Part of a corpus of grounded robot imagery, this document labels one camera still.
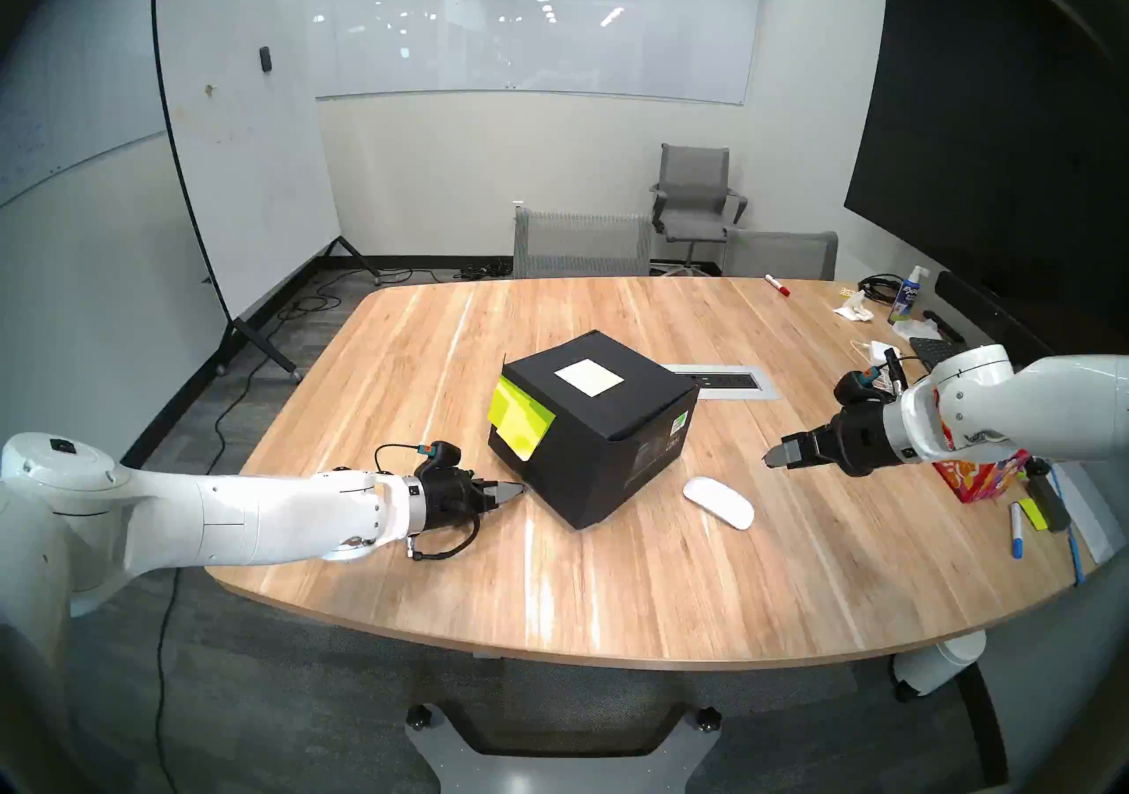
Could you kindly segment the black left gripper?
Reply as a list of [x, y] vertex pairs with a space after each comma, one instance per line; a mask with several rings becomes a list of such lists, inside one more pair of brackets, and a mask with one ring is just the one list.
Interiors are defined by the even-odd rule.
[[[525, 485], [504, 485], [499, 481], [476, 481], [474, 472], [457, 466], [425, 470], [425, 530], [480, 525], [481, 513], [498, 511], [504, 504], [520, 497]], [[481, 511], [478, 507], [481, 494]]]

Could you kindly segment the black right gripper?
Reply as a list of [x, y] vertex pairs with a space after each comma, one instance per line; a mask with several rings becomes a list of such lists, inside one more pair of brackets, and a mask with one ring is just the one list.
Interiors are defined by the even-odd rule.
[[[765, 451], [777, 468], [835, 464], [849, 477], [867, 477], [891, 465], [891, 444], [884, 424], [885, 405], [843, 405], [830, 424], [784, 438]], [[831, 457], [831, 431], [835, 443]]]

